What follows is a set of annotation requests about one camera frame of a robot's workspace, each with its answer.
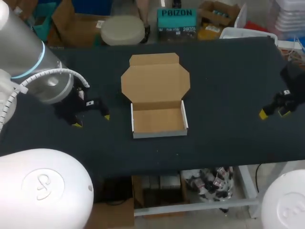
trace cardboard box on floor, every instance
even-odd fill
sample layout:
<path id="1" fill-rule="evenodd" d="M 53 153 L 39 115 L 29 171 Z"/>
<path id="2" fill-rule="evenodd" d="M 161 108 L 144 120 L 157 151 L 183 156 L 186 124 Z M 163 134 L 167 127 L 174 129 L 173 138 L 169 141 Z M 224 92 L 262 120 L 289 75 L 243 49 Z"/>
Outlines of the cardboard box on floor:
<path id="1" fill-rule="evenodd" d="M 203 19 L 207 19 L 215 25 L 223 25 L 225 27 L 234 26 L 235 20 L 239 14 L 240 8 L 238 5 L 229 6 L 219 1 L 205 1 L 199 6 L 200 15 Z M 217 10 L 221 13 L 229 15 L 228 18 L 214 14 Z"/>
<path id="2" fill-rule="evenodd" d="M 190 75 L 175 53 L 133 55 L 122 75 L 122 93 L 131 100 L 133 138 L 187 135 L 182 97 Z"/>
<path id="3" fill-rule="evenodd" d="M 92 47 L 96 35 L 100 34 L 98 21 L 108 18 L 75 13 L 71 0 L 62 0 L 52 16 L 64 45 L 70 47 Z"/>
<path id="4" fill-rule="evenodd" d="M 133 197 L 119 205 L 97 203 L 93 205 L 91 215 L 85 229 L 113 229 L 134 226 L 134 201 L 143 204 L 141 178 L 132 176 Z"/>

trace box flap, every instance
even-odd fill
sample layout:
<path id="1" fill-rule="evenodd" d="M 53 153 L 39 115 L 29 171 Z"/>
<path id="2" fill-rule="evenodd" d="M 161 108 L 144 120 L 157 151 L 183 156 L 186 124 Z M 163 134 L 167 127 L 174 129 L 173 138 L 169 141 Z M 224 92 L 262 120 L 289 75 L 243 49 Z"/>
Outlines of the box flap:
<path id="1" fill-rule="evenodd" d="M 175 53 L 133 55 L 121 77 L 122 93 L 134 104 L 180 101 L 190 75 Z"/>
<path id="2" fill-rule="evenodd" d="M 75 16 L 71 0 L 62 0 L 52 15 L 53 22 L 60 33 L 64 33 Z"/>
<path id="3" fill-rule="evenodd" d="M 129 60 L 130 66 L 167 63 L 179 63 L 179 56 L 175 53 L 144 54 L 133 55 Z"/>

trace white plastic container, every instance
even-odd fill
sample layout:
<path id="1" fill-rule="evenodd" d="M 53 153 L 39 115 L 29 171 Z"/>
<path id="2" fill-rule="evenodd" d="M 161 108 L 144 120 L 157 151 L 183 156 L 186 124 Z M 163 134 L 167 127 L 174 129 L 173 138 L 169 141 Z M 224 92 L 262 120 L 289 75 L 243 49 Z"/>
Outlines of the white plastic container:
<path id="1" fill-rule="evenodd" d="M 274 40 L 275 45 L 277 46 L 278 40 L 275 34 L 257 31 L 257 30 L 242 29 L 242 28 L 231 28 L 231 27 L 224 28 L 219 39 L 267 37 L 267 36 L 270 36 Z"/>
<path id="2" fill-rule="evenodd" d="M 305 36 L 305 1 L 269 0 L 267 29 L 280 40 Z"/>

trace cable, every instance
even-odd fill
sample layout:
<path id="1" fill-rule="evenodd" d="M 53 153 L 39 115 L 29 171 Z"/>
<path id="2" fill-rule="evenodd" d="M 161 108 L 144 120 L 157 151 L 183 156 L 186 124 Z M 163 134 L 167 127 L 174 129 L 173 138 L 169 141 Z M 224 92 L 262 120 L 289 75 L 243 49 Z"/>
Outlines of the cable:
<path id="1" fill-rule="evenodd" d="M 120 202 L 118 202 L 118 201 L 115 201 L 115 202 L 106 202 L 106 204 L 110 205 L 110 206 L 118 206 L 118 205 L 121 205 L 121 204 L 125 203 L 126 201 L 127 201 L 127 199 L 124 199 L 124 200 L 122 200 Z"/>
<path id="2" fill-rule="evenodd" d="M 23 87 L 26 87 L 29 83 L 31 83 L 34 80 L 37 80 L 40 77 L 46 76 L 46 75 L 50 75 L 50 74 L 57 74 L 57 73 L 68 73 L 71 75 L 76 76 L 77 78 L 80 79 L 80 81 L 82 82 L 82 84 L 89 88 L 90 85 L 88 84 L 88 82 L 85 80 L 85 78 L 77 73 L 76 71 L 67 69 L 67 68 L 56 68 L 56 69 L 50 69 L 50 70 L 46 70 L 37 74 L 32 75 L 31 77 L 29 77 L 28 79 L 26 79 L 25 81 L 23 81 L 20 85 Z M 12 104 L 13 100 L 17 97 L 17 95 L 19 94 L 20 89 L 15 89 L 14 92 L 10 95 L 10 97 L 8 98 L 7 102 L 5 103 L 3 110 L 1 112 L 0 115 L 0 133 L 1 130 L 3 128 L 4 125 L 4 120 L 5 120 L 5 116 L 10 108 L 10 105 Z"/>
<path id="3" fill-rule="evenodd" d="M 257 192 L 259 192 L 258 190 L 258 185 L 257 185 L 257 171 L 258 171 L 258 168 L 261 166 L 262 164 L 259 164 L 258 167 L 256 168 L 256 171 L 255 171 L 255 184 L 256 184 L 256 190 Z"/>

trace open cardboard box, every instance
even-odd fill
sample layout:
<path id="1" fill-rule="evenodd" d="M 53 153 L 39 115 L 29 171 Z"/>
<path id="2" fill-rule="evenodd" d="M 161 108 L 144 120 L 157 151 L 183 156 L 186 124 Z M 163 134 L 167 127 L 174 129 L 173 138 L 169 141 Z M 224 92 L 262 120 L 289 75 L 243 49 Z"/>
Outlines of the open cardboard box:
<path id="1" fill-rule="evenodd" d="M 133 138 L 187 135 L 182 97 L 190 75 L 175 53 L 133 55 L 122 75 L 122 93 L 131 100 Z"/>
<path id="2" fill-rule="evenodd" d="M 219 1 L 204 1 L 199 6 L 199 10 L 201 11 L 200 15 L 203 19 L 207 19 L 215 25 L 220 24 L 223 26 L 234 26 L 240 8 L 237 4 L 230 6 Z M 229 17 L 226 18 L 224 16 L 214 14 L 214 10 L 217 10 L 221 13 L 226 13 L 229 15 Z"/>
<path id="3" fill-rule="evenodd" d="M 62 0 L 52 15 L 60 38 L 67 47 L 92 47 L 108 16 L 75 13 L 71 0 Z"/>

